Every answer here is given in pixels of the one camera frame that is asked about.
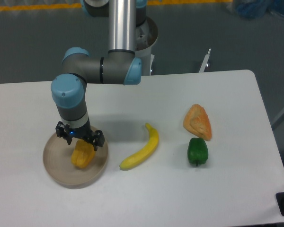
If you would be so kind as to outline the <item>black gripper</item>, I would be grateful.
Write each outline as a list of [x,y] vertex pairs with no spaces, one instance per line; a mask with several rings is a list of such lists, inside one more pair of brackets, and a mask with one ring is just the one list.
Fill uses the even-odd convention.
[[71,144],[72,138],[77,138],[91,144],[97,151],[98,147],[103,147],[105,143],[103,132],[101,130],[93,131],[89,118],[86,116],[76,121],[58,121],[55,131],[56,136],[66,140],[68,145]]

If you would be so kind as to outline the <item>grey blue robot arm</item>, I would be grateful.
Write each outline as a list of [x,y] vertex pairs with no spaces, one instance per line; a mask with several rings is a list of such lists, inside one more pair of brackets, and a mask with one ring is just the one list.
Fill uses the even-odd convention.
[[108,17],[108,54],[92,58],[79,47],[68,49],[62,60],[62,74],[51,83],[51,93],[61,121],[56,135],[71,144],[82,139],[94,149],[102,147],[101,130],[91,129],[85,101],[87,84],[137,85],[142,77],[142,60],[135,56],[136,12],[146,2],[135,0],[82,0],[83,10],[94,17]]

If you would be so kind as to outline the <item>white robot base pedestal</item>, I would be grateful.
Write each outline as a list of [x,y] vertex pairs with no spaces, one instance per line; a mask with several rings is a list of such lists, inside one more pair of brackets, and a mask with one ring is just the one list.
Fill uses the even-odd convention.
[[157,42],[158,34],[158,27],[150,17],[146,17],[144,23],[136,27],[135,57],[140,58],[142,61],[143,76],[151,75],[151,52],[152,47]]

